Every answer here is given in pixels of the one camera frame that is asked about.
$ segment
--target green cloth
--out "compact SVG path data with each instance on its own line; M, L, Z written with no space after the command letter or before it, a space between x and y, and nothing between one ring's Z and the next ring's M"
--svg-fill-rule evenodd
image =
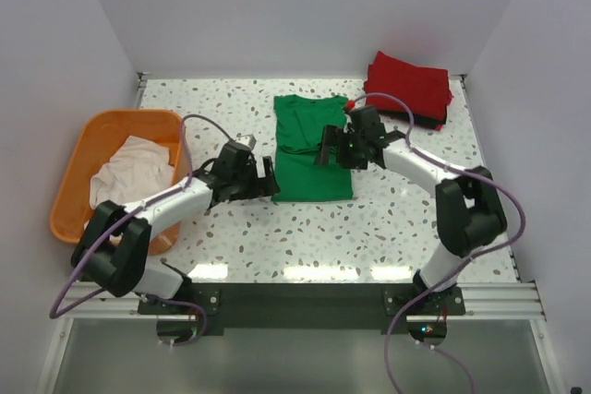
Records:
M346 118L342 96L305 99L296 95L274 99L277 114L275 178L281 192L273 202L326 202L353 197L351 172L336 163L314 164L325 125L343 127Z

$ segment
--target gray wall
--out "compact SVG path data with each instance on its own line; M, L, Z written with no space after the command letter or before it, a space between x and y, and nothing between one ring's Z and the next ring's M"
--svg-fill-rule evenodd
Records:
M378 49L466 73L510 0L101 0L137 71L363 74Z
M468 77L468 98L496 177L523 200L515 248L535 278L552 341L573 384L591 390L591 4L512 0Z
M129 105L135 73L98 0L0 0L0 380L34 392L71 249L49 209L81 126Z

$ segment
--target table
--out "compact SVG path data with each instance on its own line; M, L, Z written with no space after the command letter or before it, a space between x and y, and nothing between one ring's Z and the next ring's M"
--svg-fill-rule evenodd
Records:
M232 136L254 134L259 159L275 150L273 96L354 98L362 87L361 78L149 79L139 107L201 113ZM440 132L418 128L413 140L450 162L482 164L460 79L450 80L450 90L447 124ZM382 120L388 131L406 129ZM187 141L196 166L218 154L224 137L192 120ZM276 204L261 198L219 205L186 219L176 245L151 260L164 258L195 281L410 281L438 243L434 199L377 166L353 172L353 187L351 201ZM465 269L459 282L516 282L513 263L509 249L493 253Z

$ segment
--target crumpled white fabric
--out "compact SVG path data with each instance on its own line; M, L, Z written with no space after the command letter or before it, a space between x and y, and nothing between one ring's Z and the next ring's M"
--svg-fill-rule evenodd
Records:
M90 207L105 200L117 205L142 200L168 188L174 168L168 148L129 136L115 155L90 179Z

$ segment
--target terrazzo surface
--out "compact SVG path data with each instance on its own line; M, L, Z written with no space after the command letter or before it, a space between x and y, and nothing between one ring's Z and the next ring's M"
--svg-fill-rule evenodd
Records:
M362 86L361 78L151 79L140 108L201 113L232 136L253 134L260 160L274 154L274 96L354 98ZM450 162L482 164L460 81L451 80L450 89L454 98L447 124L440 132L418 128L413 140ZM389 117L382 121L388 131L406 129ZM187 141L195 167L218 154L224 137L211 125L192 120ZM434 199L408 179L376 166L353 172L353 187L350 201L276 204L260 198L221 204L186 219L176 245L151 260L164 258L195 281L410 281L438 244ZM510 251L479 258L459 281L515 282Z

